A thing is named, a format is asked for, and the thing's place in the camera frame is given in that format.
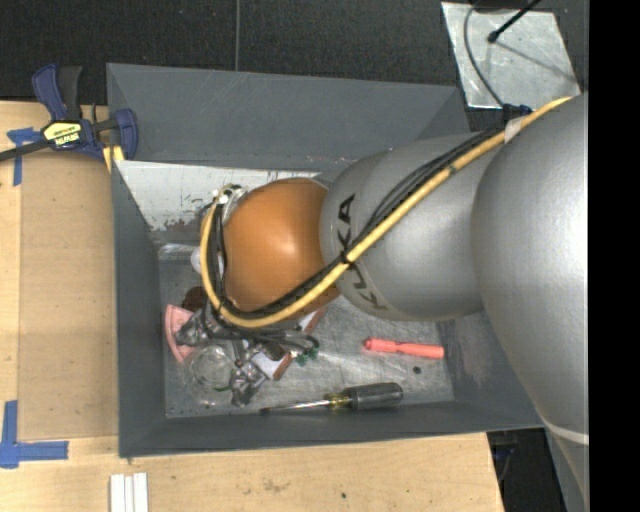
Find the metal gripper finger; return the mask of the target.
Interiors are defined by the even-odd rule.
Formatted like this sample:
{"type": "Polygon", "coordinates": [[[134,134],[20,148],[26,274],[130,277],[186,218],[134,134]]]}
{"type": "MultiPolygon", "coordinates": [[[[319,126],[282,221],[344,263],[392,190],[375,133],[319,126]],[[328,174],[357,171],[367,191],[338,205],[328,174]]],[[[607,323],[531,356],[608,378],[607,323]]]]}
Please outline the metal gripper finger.
{"type": "Polygon", "coordinates": [[[238,360],[236,367],[236,386],[261,386],[267,380],[265,373],[252,360],[238,360]]]}
{"type": "Polygon", "coordinates": [[[233,381],[231,383],[231,404],[239,408],[246,407],[259,391],[260,387],[260,382],[233,381]]]}

